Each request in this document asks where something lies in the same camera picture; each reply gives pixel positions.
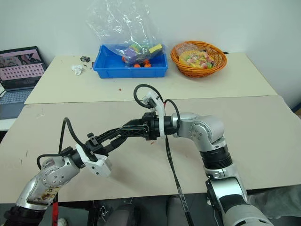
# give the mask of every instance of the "white tissue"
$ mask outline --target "white tissue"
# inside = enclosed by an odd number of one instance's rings
[[[83,70],[82,65],[72,65],[71,69],[75,72],[75,75],[79,76],[81,71]]]

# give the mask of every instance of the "laptop keyboard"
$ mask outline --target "laptop keyboard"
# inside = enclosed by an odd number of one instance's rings
[[[0,105],[25,102],[31,91],[32,89],[9,91],[0,99]]]

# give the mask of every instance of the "laptop screen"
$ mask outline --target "laptop screen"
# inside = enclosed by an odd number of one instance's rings
[[[34,87],[45,70],[37,47],[0,51],[0,83],[5,90]]]

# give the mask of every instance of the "wicker basket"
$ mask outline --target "wicker basket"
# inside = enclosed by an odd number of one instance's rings
[[[213,74],[214,72],[221,70],[226,65],[227,58],[219,48],[202,41],[186,41],[185,43],[194,44],[201,49],[205,49],[206,52],[214,59],[215,67],[202,69],[202,68],[190,67],[188,65],[181,63],[179,61],[179,56],[176,52],[177,47],[182,45],[181,43],[173,48],[173,50],[170,53],[170,56],[173,62],[177,65],[179,71],[182,72],[184,75],[191,78],[206,77],[210,74]]]

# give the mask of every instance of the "white wall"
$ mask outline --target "white wall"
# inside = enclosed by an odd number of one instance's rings
[[[0,49],[37,45],[55,55],[98,52],[86,25],[92,0],[0,0]],[[151,0],[165,44],[203,40],[244,51],[290,107],[301,102],[300,0]]]

